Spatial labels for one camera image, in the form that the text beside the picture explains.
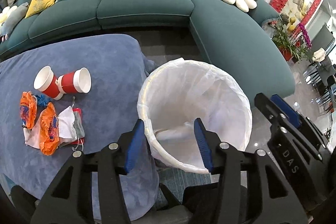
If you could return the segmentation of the white flower cushion left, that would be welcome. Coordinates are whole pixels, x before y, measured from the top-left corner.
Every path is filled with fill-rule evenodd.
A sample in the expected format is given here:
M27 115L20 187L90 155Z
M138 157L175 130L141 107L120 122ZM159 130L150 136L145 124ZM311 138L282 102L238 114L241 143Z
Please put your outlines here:
M6 19L10 16L10 14L17 9L17 6L13 7L5 7L3 11L0 13L0 24L4 23Z

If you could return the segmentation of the white lined trash bin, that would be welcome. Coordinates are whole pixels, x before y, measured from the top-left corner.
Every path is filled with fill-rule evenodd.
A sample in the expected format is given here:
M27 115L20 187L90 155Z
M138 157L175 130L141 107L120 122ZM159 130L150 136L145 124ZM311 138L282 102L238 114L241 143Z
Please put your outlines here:
M152 157L185 172L208 172L194 135L197 118L240 151L252 132L249 99L239 84L227 72L195 60L172 60L151 72L139 92L137 112Z

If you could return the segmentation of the red paper cup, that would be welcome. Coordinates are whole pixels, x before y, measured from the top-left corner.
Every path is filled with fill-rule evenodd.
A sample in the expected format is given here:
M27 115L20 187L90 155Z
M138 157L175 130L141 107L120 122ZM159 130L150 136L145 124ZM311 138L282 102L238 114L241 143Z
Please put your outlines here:
M57 86L57 77L50 66L45 66L38 72L34 79L34 89L56 101L63 96Z
M61 75L57 79L58 89L63 94L89 93L91 85L91 74L87 68Z

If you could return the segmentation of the blue wrapper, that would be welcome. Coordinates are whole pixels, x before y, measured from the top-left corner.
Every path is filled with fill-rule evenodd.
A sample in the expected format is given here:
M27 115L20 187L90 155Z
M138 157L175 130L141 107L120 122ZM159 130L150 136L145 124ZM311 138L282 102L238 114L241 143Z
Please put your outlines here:
M37 106L46 108L49 102L51 102L51 98L45 96L44 94L35 95L37 99Z

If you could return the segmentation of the orange plastic bag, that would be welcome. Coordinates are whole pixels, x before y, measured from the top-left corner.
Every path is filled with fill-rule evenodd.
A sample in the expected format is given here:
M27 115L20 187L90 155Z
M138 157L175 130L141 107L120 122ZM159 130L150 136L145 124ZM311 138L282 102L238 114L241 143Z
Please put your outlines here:
M19 112L23 126L31 130L37 117L37 98L31 91L22 93Z
M52 102L40 114L39 148L43 155L51 156L60 144L59 120Z

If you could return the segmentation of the potted flower plant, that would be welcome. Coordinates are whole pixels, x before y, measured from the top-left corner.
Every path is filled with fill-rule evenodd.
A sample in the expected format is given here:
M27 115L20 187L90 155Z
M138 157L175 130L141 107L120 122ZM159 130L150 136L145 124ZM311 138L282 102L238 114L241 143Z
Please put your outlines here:
M289 17L281 13L279 20L274 24L272 41L279 49L286 61L294 63L301 59L310 58L312 43L305 26L299 22L295 25L296 17Z

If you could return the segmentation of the teal sectional sofa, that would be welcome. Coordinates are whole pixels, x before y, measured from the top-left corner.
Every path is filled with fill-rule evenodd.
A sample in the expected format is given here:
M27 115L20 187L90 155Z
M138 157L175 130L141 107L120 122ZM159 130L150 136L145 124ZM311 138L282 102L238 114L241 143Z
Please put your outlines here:
M1 60L99 30L187 26L203 60L229 73L250 101L258 93L285 98L294 76L263 30L278 17L263 0L249 12L222 0L64 0L22 20L1 44Z

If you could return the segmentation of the grey face mask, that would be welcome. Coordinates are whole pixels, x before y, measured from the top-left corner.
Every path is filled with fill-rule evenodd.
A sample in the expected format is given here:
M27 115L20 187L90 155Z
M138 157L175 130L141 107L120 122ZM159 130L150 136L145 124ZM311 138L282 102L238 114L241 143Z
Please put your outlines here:
M73 114L75 116L75 121L74 121L73 126L75 128L76 135L79 139L82 139L85 137L85 131L84 131L84 127L81 121L80 113L78 111L74 111Z

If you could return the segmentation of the grey seal plush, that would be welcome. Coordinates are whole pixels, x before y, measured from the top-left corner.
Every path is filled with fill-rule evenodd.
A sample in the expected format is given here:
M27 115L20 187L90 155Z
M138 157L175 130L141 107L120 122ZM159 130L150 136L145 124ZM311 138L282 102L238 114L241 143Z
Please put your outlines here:
M26 16L29 3L25 2L9 13L6 20L1 24L1 42L7 40L16 25Z

